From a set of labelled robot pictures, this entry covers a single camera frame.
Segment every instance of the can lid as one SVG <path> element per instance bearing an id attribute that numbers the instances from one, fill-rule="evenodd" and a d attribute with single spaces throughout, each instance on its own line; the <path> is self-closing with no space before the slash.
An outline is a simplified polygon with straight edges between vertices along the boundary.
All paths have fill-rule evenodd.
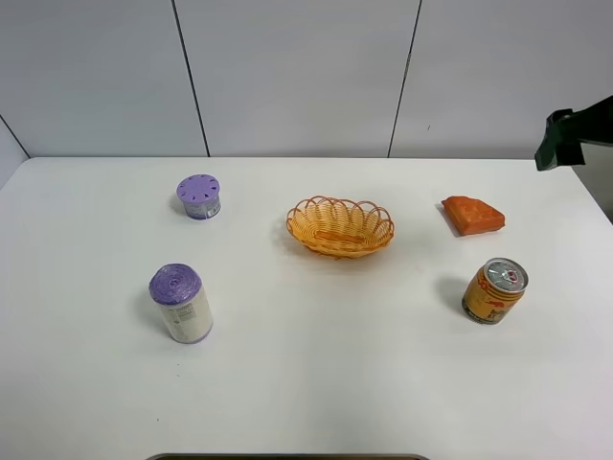
<path id="1" fill-rule="evenodd" d="M 168 264 L 157 270 L 149 282 L 151 298 L 161 305 L 174 306 L 191 299 L 202 288 L 202 280 L 191 267 Z"/>
<path id="2" fill-rule="evenodd" d="M 186 204 L 202 204 L 219 196 L 219 182 L 208 174 L 196 174 L 179 183 L 176 195 Z"/>
<path id="3" fill-rule="evenodd" d="M 528 273 L 511 259 L 491 259 L 486 262 L 484 271 L 488 280 L 505 292 L 521 292 L 528 285 Z"/>

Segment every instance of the cylindrical container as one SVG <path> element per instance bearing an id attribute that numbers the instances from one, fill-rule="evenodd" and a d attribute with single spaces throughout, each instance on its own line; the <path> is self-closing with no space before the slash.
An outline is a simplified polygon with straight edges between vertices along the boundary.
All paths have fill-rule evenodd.
<path id="1" fill-rule="evenodd" d="M 208 174 L 196 174 L 183 179 L 176 194 L 192 219 L 210 219 L 221 209 L 219 182 Z"/>
<path id="2" fill-rule="evenodd" d="M 468 317 L 481 324 L 497 324 L 524 295 L 528 273 L 510 259 L 486 262 L 472 279 L 462 298 Z"/>
<path id="3" fill-rule="evenodd" d="M 168 264 L 149 283 L 149 294 L 160 306 L 172 338 L 180 343 L 197 343 L 213 327 L 202 281 L 183 264 Z"/>

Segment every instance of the black object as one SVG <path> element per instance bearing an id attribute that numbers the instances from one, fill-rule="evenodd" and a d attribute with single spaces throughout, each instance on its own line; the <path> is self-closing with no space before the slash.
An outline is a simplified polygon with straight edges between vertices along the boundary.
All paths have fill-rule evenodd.
<path id="1" fill-rule="evenodd" d="M 552 113 L 534 156 L 536 168 L 584 165 L 581 143 L 613 147 L 613 96 L 579 112 L 566 108 Z"/>

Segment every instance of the orange sponge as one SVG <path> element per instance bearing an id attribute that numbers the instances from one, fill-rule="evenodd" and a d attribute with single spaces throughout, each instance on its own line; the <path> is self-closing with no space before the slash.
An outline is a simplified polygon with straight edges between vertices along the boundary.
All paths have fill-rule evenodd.
<path id="1" fill-rule="evenodd" d="M 505 215 L 480 199 L 450 196 L 443 206 L 462 236 L 495 232 L 505 226 Z"/>

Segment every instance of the wall seam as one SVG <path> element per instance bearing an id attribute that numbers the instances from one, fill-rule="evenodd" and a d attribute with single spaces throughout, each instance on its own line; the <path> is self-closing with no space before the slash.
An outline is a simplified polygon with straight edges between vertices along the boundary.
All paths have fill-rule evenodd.
<path id="1" fill-rule="evenodd" d="M 9 130 L 9 133 L 11 134 L 12 138 L 15 140 L 15 142 L 19 145 L 19 147 L 23 150 L 23 152 L 26 154 L 26 156 L 28 157 L 29 160 L 32 159 L 32 157 L 30 156 L 30 154 L 28 153 L 28 151 L 23 147 L 23 144 L 21 144 L 21 142 L 19 141 L 19 139 L 17 139 L 17 136 L 15 136 L 15 133 L 12 131 L 11 127 L 9 126 L 9 124 L 7 123 L 7 121 L 4 119 L 4 117 L 0 114 L 0 121 L 2 121 L 2 123 L 4 123 L 4 126 L 7 127 L 7 129 Z"/>
<path id="2" fill-rule="evenodd" d="M 420 22 L 421 4 L 423 0 L 420 0 L 418 4 L 418 13 L 415 16 L 415 25 L 413 26 L 413 34 L 411 35 L 411 44 L 409 45 L 409 54 L 406 58 L 406 64 L 404 66 L 404 75 L 402 76 L 402 85 L 400 86 L 400 95 L 398 96 L 398 105 L 396 107 L 396 117 L 394 118 L 394 127 L 392 127 L 392 137 L 390 138 L 390 145 L 387 149 L 387 158 L 392 153 L 392 146 L 394 144 L 394 136 L 396 135 L 396 125 L 398 123 L 398 115 L 400 114 L 400 105 L 402 104 L 402 95 L 404 94 L 404 85 L 409 73 L 409 64 L 411 63 L 411 56 L 413 55 L 413 45 L 415 44 L 415 36 L 418 31 L 418 23 Z"/>
<path id="3" fill-rule="evenodd" d="M 200 104 L 198 103 L 198 97 L 195 93 L 195 85 L 193 84 L 193 77 L 192 77 L 192 67 L 190 66 L 190 60 L 188 58 L 188 51 L 187 51 L 187 48 L 185 47 L 185 40 L 183 39 L 183 30 L 181 29 L 181 21 L 179 21 L 179 13 L 176 9 L 175 1 L 170 0 L 170 4 L 172 5 L 174 21 L 176 22 L 176 29 L 177 29 L 177 32 L 179 33 L 181 49 L 183 50 L 183 59 L 185 59 L 185 66 L 188 71 L 188 77 L 190 79 L 190 86 L 192 87 L 193 103 L 195 105 L 196 114 L 198 115 L 198 122 L 200 123 L 200 131 L 202 132 L 202 140 L 204 141 L 204 148 L 207 151 L 207 156 L 211 157 L 211 152 L 209 151 L 209 142 L 207 141 L 207 135 L 204 132 L 204 124 L 202 123 L 202 114 L 200 113 Z"/>

